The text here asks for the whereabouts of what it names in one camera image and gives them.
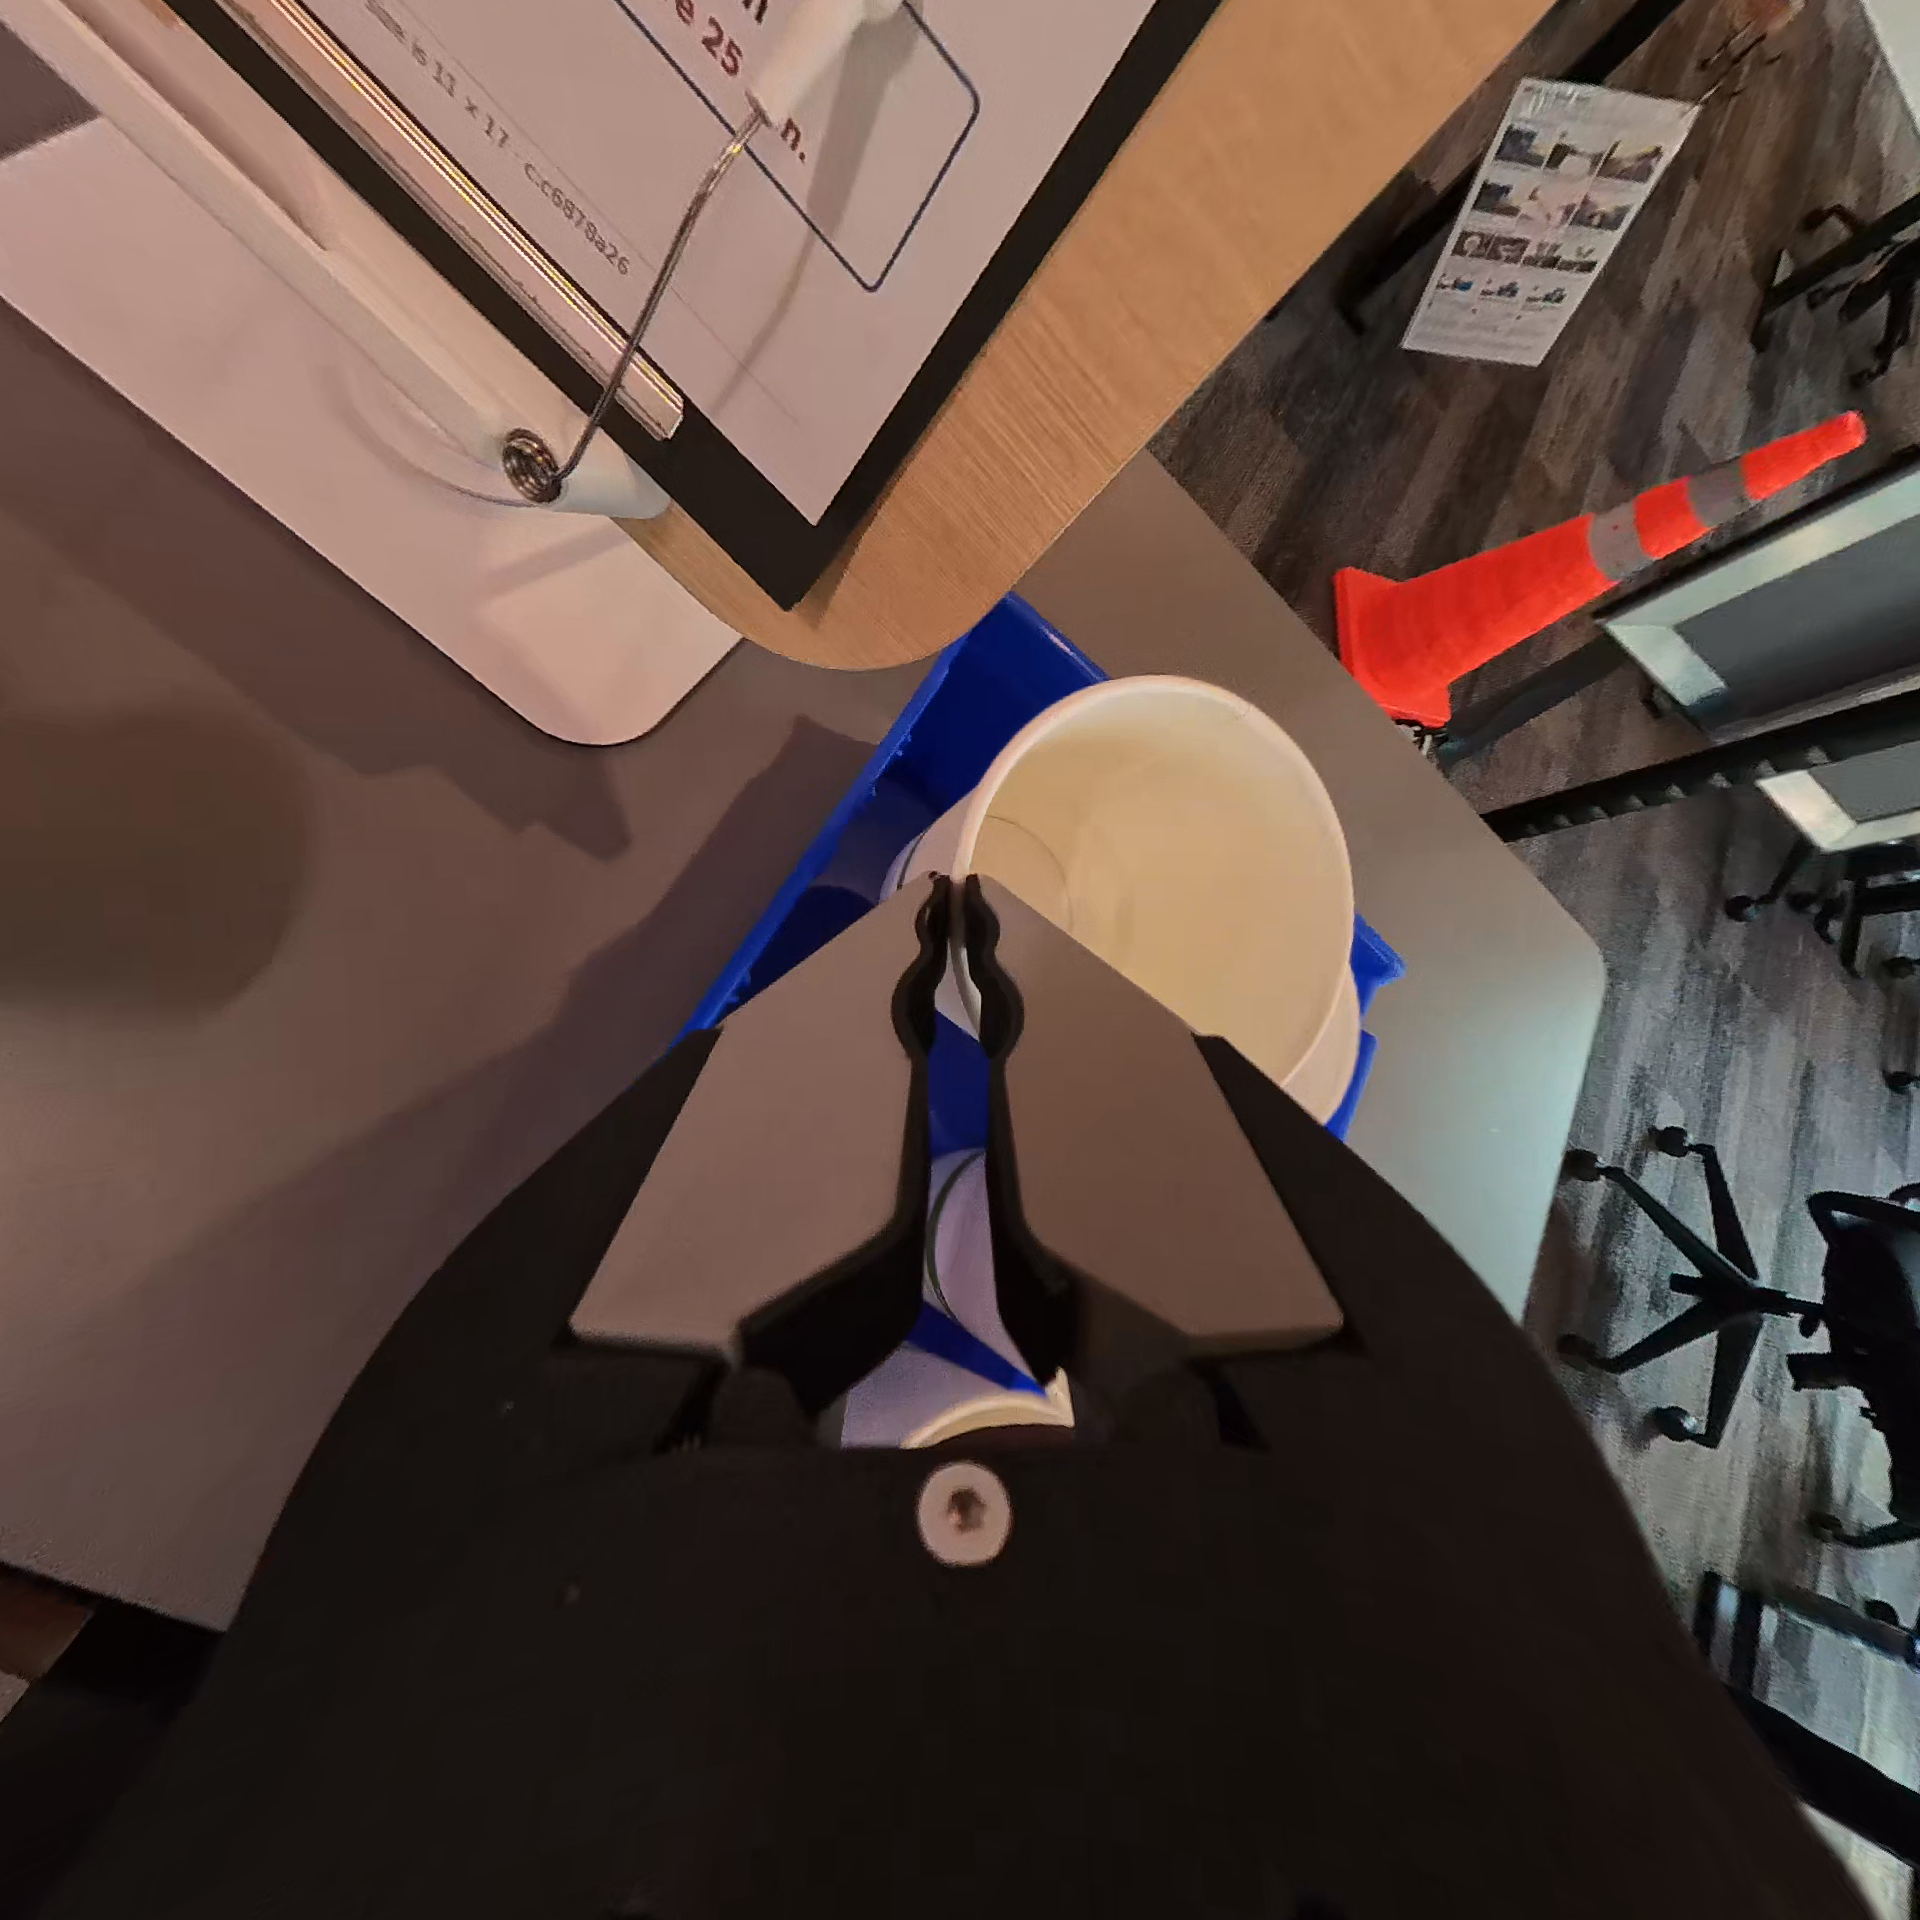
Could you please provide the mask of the black office chair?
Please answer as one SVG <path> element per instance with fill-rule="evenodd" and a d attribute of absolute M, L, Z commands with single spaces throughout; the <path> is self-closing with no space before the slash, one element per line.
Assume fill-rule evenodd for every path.
<path fill-rule="evenodd" d="M 1888 1520 L 1849 1527 L 1832 1512 L 1810 1512 L 1809 1533 L 1822 1542 L 1875 1551 L 1919 1539 L 1919 1225 L 1916 1208 L 1895 1195 L 1816 1190 L 1809 1214 L 1825 1243 L 1820 1294 L 1803 1300 L 1767 1284 L 1747 1238 L 1716 1148 L 1683 1126 L 1663 1126 L 1654 1142 L 1676 1160 L 1696 1160 L 1713 1206 L 1705 1238 L 1618 1164 L 1571 1148 L 1562 1179 L 1609 1184 L 1684 1262 L 1668 1278 L 1688 1310 L 1631 1345 L 1604 1352 L 1583 1334 L 1562 1334 L 1556 1356 L 1587 1372 L 1622 1377 L 1684 1349 L 1713 1349 L 1711 1397 L 1704 1409 L 1676 1404 L 1655 1407 L 1649 1423 L 1678 1447 L 1716 1449 L 1727 1435 L 1748 1364 L 1770 1320 L 1795 1320 L 1802 1336 L 1822 1336 L 1825 1351 L 1795 1351 L 1787 1374 L 1795 1389 L 1854 1389 L 1888 1459 Z"/>
<path fill-rule="evenodd" d="M 1865 925 L 1919 909 L 1919 833 L 1843 851 L 1816 848 L 1796 833 L 1770 884 L 1755 895 L 1724 897 L 1722 915 L 1748 924 L 1780 903 L 1836 949 L 1847 976 L 1860 976 Z"/>

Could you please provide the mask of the grey framed panel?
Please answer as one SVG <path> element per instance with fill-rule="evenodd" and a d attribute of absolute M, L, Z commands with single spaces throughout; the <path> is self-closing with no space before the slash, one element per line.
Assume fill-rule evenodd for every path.
<path fill-rule="evenodd" d="M 1912 689 L 1919 451 L 1618 599 L 1598 623 L 1711 734 Z"/>

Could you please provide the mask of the printed instruction sheet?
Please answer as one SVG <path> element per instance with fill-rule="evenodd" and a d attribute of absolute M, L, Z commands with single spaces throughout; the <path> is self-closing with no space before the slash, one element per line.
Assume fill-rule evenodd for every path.
<path fill-rule="evenodd" d="M 314 13 L 618 332 L 796 4 L 324 1 Z M 640 347 L 816 523 L 1148 1 L 902 4 L 759 128 Z"/>

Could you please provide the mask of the blue plastic bin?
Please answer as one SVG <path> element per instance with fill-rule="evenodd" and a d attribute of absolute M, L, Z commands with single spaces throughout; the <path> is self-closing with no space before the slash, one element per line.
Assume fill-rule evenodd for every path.
<path fill-rule="evenodd" d="M 1105 672 L 1015 593 L 946 647 L 902 709 L 801 863 L 779 881 L 745 942 L 696 1003 L 684 1032 L 726 1022 L 739 1003 L 863 919 L 905 846 L 988 773 L 1034 718 Z M 980 1148 L 990 1132 L 990 1068 L 971 1032 L 943 1017 L 928 1055 L 932 1164 Z M 1014 1340 L 983 1336 L 936 1311 L 921 1292 L 905 1349 L 946 1357 L 998 1384 L 1042 1389 Z"/>

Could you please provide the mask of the printed photo leaflet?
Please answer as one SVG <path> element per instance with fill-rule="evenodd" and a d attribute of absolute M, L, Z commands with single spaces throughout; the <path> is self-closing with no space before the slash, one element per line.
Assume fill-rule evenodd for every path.
<path fill-rule="evenodd" d="M 1401 347 L 1539 367 L 1698 113 L 1700 102 L 1618 87 L 1518 85 Z"/>

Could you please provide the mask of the orange traffic cone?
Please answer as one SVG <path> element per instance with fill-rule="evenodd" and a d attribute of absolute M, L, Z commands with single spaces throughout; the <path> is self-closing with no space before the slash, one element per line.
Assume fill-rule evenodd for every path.
<path fill-rule="evenodd" d="M 1344 566 L 1332 577 L 1338 659 L 1388 718 L 1442 734 L 1456 680 L 1858 451 L 1865 433 L 1860 414 L 1840 414 L 1416 581 Z"/>

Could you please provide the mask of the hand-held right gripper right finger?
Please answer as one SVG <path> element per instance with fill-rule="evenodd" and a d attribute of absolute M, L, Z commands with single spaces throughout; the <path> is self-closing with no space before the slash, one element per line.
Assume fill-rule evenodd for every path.
<path fill-rule="evenodd" d="M 998 879 L 962 881 L 959 925 L 990 1068 L 998 1310 L 1039 1381 L 1128 1393 L 1338 1336 L 1338 1297 L 1217 1081 L 1233 1049 Z"/>

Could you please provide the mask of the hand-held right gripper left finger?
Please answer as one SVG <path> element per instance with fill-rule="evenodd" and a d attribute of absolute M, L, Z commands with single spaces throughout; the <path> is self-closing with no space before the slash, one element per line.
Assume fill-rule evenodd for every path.
<path fill-rule="evenodd" d="M 952 879 L 914 879 L 700 1036 L 577 1340 L 759 1368 L 806 1409 L 905 1344 L 952 928 Z"/>

